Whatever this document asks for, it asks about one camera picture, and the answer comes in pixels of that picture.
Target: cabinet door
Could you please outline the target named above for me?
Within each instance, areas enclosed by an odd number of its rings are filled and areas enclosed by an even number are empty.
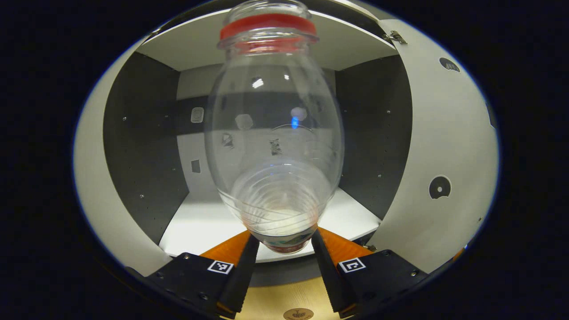
[[[483,94],[455,57],[401,20],[379,24],[407,42],[393,43],[409,77],[413,125],[401,184],[369,243],[430,273],[468,244],[490,209],[497,132]]]

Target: small square sticker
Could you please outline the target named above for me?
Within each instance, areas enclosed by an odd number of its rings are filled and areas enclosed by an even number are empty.
[[[344,273],[365,269],[365,265],[358,258],[342,261],[340,262],[340,267],[344,270]]]
[[[213,272],[217,272],[217,273],[228,274],[232,268],[233,268],[232,263],[216,260],[212,263],[212,265],[209,266],[208,270],[213,271]]]

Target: round logo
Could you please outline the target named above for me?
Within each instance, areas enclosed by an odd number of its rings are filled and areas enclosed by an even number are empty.
[[[294,308],[283,314],[283,318],[287,320],[307,320],[314,317],[314,312],[305,308]]]

